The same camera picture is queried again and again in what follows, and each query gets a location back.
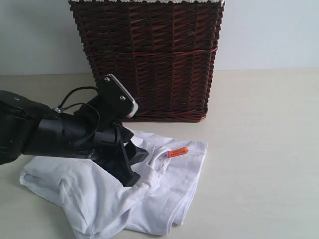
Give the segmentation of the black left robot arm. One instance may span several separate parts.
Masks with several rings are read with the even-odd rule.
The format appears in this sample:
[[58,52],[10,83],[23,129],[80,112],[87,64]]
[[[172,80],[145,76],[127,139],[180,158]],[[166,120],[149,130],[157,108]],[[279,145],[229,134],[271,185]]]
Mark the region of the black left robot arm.
[[98,94],[78,110],[50,108],[18,94],[0,93],[0,162],[20,155],[88,159],[118,179],[125,187],[140,178],[132,170],[148,151],[132,142],[133,133],[118,116],[121,106]]

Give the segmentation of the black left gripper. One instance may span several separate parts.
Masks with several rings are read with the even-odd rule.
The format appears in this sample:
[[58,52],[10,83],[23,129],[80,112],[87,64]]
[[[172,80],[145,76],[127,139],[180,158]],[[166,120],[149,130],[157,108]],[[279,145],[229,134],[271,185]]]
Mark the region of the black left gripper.
[[93,161],[114,176],[124,187],[132,187],[141,177],[132,170],[132,166],[143,162],[149,152],[133,144],[134,134],[120,124],[115,125],[115,136],[115,145],[100,148]]

